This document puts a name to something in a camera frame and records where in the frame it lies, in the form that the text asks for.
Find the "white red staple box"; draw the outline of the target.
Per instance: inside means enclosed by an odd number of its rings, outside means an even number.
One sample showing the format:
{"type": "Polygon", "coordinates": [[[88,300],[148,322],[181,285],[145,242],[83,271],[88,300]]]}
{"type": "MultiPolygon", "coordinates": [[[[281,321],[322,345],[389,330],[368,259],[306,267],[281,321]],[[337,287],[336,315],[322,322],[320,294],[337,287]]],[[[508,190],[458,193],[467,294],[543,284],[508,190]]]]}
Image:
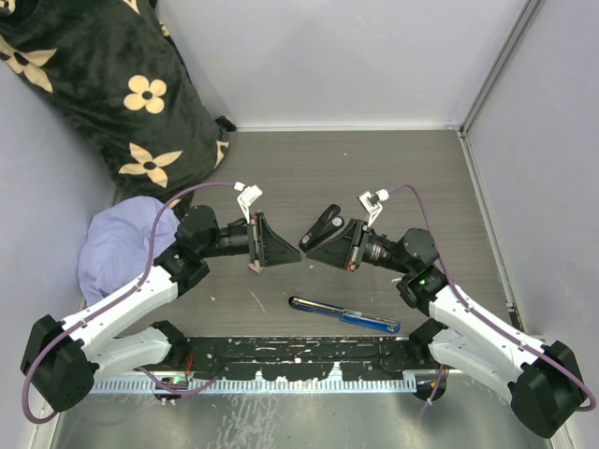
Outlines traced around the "white red staple box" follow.
{"type": "Polygon", "coordinates": [[[262,271],[262,267],[259,264],[250,263],[248,268],[256,274],[259,274],[262,271]]]}

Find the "black stapler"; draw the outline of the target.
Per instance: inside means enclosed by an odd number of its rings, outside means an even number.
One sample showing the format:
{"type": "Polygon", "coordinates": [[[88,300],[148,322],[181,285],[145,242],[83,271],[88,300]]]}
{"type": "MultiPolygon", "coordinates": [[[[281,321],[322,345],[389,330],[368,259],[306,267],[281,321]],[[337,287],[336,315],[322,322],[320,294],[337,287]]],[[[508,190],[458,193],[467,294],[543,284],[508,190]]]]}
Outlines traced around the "black stapler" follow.
{"type": "Polygon", "coordinates": [[[299,240],[299,248],[304,253],[307,253],[326,239],[332,237],[343,226],[344,218],[341,216],[341,207],[337,204],[331,204],[299,240]]]}

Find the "blue stapler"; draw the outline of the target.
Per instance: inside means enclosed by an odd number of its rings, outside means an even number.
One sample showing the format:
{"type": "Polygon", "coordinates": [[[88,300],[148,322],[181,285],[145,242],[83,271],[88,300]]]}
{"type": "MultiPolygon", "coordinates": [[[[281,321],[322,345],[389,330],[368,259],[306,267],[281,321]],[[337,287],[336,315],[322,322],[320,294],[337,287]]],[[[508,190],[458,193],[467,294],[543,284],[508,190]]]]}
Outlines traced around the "blue stapler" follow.
{"type": "Polygon", "coordinates": [[[386,318],[363,311],[355,311],[342,306],[332,305],[324,302],[313,301],[300,297],[291,297],[288,300],[288,304],[294,310],[313,312],[335,317],[343,323],[366,327],[380,332],[398,334],[401,329],[400,323],[395,319],[386,318]]]}

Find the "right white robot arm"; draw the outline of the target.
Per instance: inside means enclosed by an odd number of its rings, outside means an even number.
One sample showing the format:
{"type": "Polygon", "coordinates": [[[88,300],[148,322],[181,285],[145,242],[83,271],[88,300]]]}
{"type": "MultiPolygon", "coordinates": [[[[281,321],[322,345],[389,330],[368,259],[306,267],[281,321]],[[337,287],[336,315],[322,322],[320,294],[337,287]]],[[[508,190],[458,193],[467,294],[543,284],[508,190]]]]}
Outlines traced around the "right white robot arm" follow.
{"type": "Polygon", "coordinates": [[[308,258],[338,269],[367,263],[400,272],[402,300],[428,318],[410,335],[414,363],[462,371],[506,400],[537,436],[553,437],[590,398],[574,352],[512,327],[451,283],[436,265],[439,253],[428,230],[410,228],[392,241],[353,219],[341,232],[314,225],[299,246],[308,258]]]}

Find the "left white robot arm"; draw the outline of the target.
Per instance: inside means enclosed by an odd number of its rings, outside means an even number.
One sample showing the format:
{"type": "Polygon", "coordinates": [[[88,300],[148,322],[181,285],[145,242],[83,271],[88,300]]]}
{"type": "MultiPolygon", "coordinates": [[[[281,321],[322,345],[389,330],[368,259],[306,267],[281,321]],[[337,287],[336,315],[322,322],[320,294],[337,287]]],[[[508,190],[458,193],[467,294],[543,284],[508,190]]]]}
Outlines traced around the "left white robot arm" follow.
{"type": "Polygon", "coordinates": [[[199,284],[210,272],[209,258],[240,254],[248,255],[255,272],[301,260],[299,250],[270,228],[263,213],[221,228],[210,207],[194,206],[174,242],[132,282],[62,320],[45,315],[32,325],[21,362],[26,377],[22,399],[28,400],[27,390],[34,387],[60,413],[110,376],[156,364],[181,368],[188,341],[170,322],[156,322],[129,337],[122,332],[199,284]]]}

